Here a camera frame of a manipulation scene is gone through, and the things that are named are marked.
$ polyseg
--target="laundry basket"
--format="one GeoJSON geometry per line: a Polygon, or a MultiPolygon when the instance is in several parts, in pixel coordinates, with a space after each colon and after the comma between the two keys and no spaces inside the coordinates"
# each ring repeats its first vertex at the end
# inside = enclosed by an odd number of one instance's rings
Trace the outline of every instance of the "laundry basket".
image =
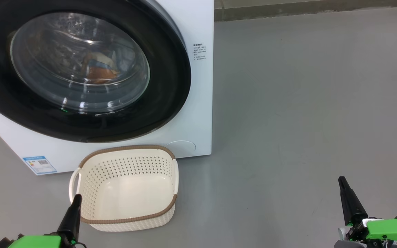
{"type": "Polygon", "coordinates": [[[70,179],[82,195],[81,221],[106,232],[136,231],[170,221],[179,186],[174,154],[162,146],[103,149],[85,157],[70,179]]]}

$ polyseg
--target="white handle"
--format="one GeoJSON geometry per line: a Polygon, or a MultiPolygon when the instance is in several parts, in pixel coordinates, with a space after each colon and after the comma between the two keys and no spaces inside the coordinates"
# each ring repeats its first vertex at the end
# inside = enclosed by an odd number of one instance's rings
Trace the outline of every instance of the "white handle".
{"type": "MultiPolygon", "coordinates": [[[[74,196],[73,196],[73,191],[74,191],[74,181],[76,180],[76,176],[79,174],[79,171],[81,168],[77,168],[73,174],[70,177],[70,184],[68,185],[68,196],[70,197],[70,203],[73,202],[74,196]]],[[[79,183],[81,182],[81,175],[79,174],[79,181],[78,181],[78,187],[79,188],[79,183]]]]}
{"type": "Polygon", "coordinates": [[[174,169],[175,169],[175,188],[174,194],[179,191],[179,165],[177,164],[177,160],[174,159],[174,169]]]}

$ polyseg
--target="gray floor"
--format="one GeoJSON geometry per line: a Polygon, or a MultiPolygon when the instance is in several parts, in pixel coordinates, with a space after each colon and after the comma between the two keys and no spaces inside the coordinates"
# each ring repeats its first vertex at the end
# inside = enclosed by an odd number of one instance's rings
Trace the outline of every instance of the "gray floor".
{"type": "MultiPolygon", "coordinates": [[[[397,215],[397,8],[217,23],[214,69],[213,154],[180,161],[170,223],[82,223],[88,248],[329,248],[340,175],[370,215],[397,215]]],[[[0,239],[54,231],[69,178],[0,139],[0,239]]]]}

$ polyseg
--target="white washing machine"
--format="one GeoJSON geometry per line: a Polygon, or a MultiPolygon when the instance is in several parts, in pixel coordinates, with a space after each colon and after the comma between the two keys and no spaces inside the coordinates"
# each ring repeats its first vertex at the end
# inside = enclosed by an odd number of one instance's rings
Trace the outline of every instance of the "white washing machine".
{"type": "Polygon", "coordinates": [[[0,136],[36,174],[211,154],[213,0],[0,0],[0,136]]]}

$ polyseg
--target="door glass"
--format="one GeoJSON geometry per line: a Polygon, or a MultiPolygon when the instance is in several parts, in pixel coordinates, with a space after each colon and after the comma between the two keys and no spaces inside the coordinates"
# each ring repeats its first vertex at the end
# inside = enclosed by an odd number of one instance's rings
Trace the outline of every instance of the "door glass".
{"type": "Polygon", "coordinates": [[[36,17],[14,34],[10,55],[34,92],[79,113],[108,113],[135,102],[150,80],[142,49],[115,25],[85,14],[36,17]]]}

